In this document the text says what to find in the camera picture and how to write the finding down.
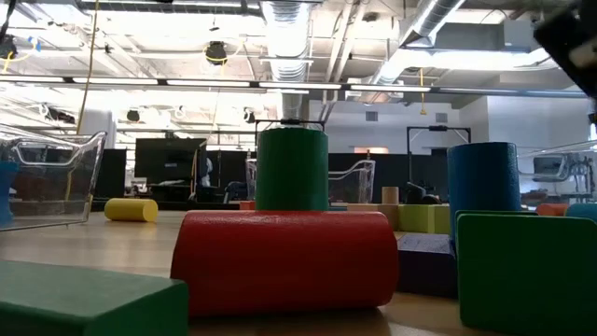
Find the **blue object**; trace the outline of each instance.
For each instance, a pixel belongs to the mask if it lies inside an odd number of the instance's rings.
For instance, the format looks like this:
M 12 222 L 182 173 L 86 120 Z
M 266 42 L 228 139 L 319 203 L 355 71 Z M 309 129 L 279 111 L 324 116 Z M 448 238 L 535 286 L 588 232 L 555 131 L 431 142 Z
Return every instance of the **blue object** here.
M 10 185 L 18 171 L 19 165 L 16 162 L 0 161 L 0 225 L 12 221 L 8 198 Z
M 567 217 L 588 218 L 597 222 L 597 204 L 595 203 L 576 203 L 570 205 L 566 210 Z
M 460 210 L 520 211 L 521 186 L 516 146 L 482 143 L 448 150 L 451 242 Z

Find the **plastic storage bin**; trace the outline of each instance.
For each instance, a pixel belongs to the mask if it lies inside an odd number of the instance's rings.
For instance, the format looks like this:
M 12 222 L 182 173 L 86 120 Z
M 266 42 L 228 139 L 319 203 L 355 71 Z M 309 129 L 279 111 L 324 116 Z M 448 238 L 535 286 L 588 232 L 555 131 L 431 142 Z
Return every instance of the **plastic storage bin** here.
M 597 141 L 520 154 L 523 205 L 594 203 Z
M 87 221 L 104 139 L 0 125 L 0 231 Z
M 257 159 L 245 161 L 247 199 L 255 199 L 257 187 Z M 375 161 L 362 160 L 350 169 L 329 172 L 329 201 L 331 203 L 371 203 L 373 200 L 373 180 Z

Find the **black monitor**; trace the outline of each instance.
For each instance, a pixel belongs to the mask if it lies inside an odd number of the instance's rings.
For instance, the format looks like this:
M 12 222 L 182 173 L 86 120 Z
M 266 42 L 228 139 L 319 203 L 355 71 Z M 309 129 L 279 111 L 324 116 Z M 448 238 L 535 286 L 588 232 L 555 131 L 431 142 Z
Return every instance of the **black monitor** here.
M 95 183 L 94 199 L 123 197 L 126 169 L 126 149 L 104 149 L 100 172 Z
M 207 174 L 205 139 L 137 139 L 134 175 L 147 183 L 190 181 L 197 153 L 197 181 Z

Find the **red cylinder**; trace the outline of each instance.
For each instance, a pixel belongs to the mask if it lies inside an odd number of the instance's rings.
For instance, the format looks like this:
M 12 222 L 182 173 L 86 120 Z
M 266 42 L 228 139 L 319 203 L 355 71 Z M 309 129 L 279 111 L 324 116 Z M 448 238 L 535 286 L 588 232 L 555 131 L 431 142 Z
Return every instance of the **red cylinder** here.
M 376 307 L 397 259 L 381 213 L 191 211 L 171 277 L 188 284 L 191 316 Z
M 537 206 L 535 211 L 539 216 L 564 217 L 569 206 L 567 203 L 543 203 Z

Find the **ceiling light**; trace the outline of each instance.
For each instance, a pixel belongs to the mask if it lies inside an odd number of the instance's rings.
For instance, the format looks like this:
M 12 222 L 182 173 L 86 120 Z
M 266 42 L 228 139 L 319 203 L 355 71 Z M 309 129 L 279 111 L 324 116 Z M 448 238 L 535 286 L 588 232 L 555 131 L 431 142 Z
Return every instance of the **ceiling light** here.
M 431 88 L 397 85 L 351 85 L 353 91 L 430 92 Z
M 168 80 L 168 85 L 180 86 L 201 86 L 201 87 L 223 87 L 223 88 L 248 88 L 251 83 L 235 80 Z
M 261 82 L 259 83 L 259 87 L 268 89 L 339 90 L 342 85 L 326 83 Z
M 84 77 L 73 78 L 75 83 L 87 83 L 87 79 Z M 92 84 L 129 84 L 129 85 L 158 85 L 156 79 L 151 78 L 90 78 Z
M 44 83 L 63 83 L 62 77 L 48 76 L 0 76 L 0 81 L 10 82 L 44 82 Z

